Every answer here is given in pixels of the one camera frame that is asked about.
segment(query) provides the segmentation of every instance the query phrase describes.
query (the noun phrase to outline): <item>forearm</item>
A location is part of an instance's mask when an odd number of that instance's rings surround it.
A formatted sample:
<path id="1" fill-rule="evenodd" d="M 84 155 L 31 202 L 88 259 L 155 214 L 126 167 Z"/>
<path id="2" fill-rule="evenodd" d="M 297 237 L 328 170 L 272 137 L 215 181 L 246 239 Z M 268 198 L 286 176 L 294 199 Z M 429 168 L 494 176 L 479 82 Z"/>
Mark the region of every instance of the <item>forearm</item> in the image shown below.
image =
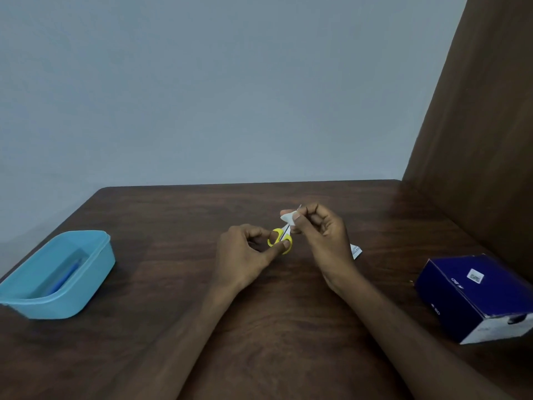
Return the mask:
<path id="1" fill-rule="evenodd" d="M 201 302 L 148 346 L 97 398 L 175 400 L 234 297 L 231 289 L 210 287 Z"/>
<path id="2" fill-rule="evenodd" d="M 339 282 L 357 313 L 417 399 L 510 399 L 443 347 L 355 269 Z"/>

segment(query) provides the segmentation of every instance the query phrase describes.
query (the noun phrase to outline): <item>wood grain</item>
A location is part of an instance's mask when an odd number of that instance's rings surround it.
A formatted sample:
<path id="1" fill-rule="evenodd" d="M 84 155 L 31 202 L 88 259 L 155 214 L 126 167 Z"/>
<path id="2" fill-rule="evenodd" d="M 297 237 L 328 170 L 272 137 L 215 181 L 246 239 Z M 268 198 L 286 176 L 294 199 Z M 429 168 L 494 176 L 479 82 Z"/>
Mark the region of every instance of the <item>wood grain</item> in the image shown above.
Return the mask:
<path id="1" fill-rule="evenodd" d="M 356 265 L 448 348 L 518 399 L 533 397 L 533 340 L 459 346 L 413 288 L 430 256 L 486 250 L 399 181 L 105 188 L 54 233 L 101 229 L 117 264 L 87 307 L 62 321 L 0 309 L 0 398 L 93 393 L 200 297 L 218 235 L 280 225 L 279 210 L 321 201 L 346 221 Z M 401 378 L 331 292 L 302 236 L 218 324 L 180 399 L 403 399 Z"/>
<path id="2" fill-rule="evenodd" d="M 533 0 L 468 0 L 403 179 L 533 282 Z"/>

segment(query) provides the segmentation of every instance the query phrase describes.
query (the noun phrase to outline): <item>scissors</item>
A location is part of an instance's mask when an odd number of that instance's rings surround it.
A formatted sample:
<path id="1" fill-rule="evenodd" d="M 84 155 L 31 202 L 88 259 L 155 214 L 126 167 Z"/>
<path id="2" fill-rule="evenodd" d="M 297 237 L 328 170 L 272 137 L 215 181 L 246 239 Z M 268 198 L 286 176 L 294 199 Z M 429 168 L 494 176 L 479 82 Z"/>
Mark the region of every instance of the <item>scissors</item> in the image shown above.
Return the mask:
<path id="1" fill-rule="evenodd" d="M 290 251 L 290 249 L 293 248 L 293 238 L 290 236 L 290 223 L 287 223 L 285 227 L 283 227 L 282 229 L 274 229 L 273 231 L 276 231 L 278 233 L 278 237 L 276 238 L 276 241 L 274 243 L 271 243 L 270 240 L 267 239 L 266 242 L 268 243 L 270 247 L 272 247 L 274 244 L 282 242 L 283 240 L 289 240 L 290 246 L 287 249 L 287 251 L 283 253 L 283 255 L 287 254 Z"/>

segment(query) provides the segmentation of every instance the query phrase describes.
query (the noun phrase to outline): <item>brown tabletop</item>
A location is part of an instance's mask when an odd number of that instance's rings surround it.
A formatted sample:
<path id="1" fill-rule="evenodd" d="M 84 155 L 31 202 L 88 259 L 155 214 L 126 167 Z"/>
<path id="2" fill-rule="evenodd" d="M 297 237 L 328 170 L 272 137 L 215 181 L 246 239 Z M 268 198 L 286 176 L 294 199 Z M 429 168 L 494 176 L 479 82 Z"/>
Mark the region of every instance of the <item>brown tabletop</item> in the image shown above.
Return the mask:
<path id="1" fill-rule="evenodd" d="M 468 346 L 449 341 L 413 281 L 426 260 L 486 252 L 399 181 L 296 182 L 99 190 L 48 238 L 111 235 L 117 263 L 78 315 L 31 321 L 0 309 L 0 398 L 73 399 L 98 390 L 200 297 L 217 237 L 233 224 L 280 226 L 278 212 L 319 201 L 363 249 L 356 266 L 476 370 L 533 398 L 532 335 Z M 410 398 L 350 308 L 328 289 L 303 237 L 241 292 L 180 399 Z"/>

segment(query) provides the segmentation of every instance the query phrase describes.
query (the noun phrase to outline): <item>dark blue box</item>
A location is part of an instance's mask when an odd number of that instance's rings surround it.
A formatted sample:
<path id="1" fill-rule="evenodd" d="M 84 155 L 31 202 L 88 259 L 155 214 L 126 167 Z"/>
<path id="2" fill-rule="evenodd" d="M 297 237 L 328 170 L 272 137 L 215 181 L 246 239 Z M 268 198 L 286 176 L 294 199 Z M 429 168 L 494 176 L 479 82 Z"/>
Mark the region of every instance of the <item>dark blue box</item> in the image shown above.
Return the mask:
<path id="1" fill-rule="evenodd" d="M 430 259 L 415 288 L 461 344 L 523 336 L 533 327 L 533 288 L 485 254 Z"/>

